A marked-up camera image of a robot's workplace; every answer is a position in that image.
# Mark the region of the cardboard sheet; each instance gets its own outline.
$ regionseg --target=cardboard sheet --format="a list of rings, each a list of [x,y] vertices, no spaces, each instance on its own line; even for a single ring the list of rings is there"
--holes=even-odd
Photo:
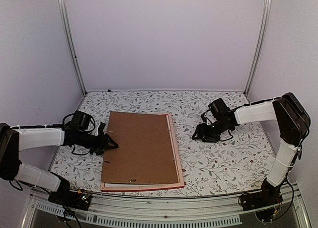
[[[168,116],[111,112],[108,133],[119,148],[105,151],[101,181],[122,184],[180,182]]]

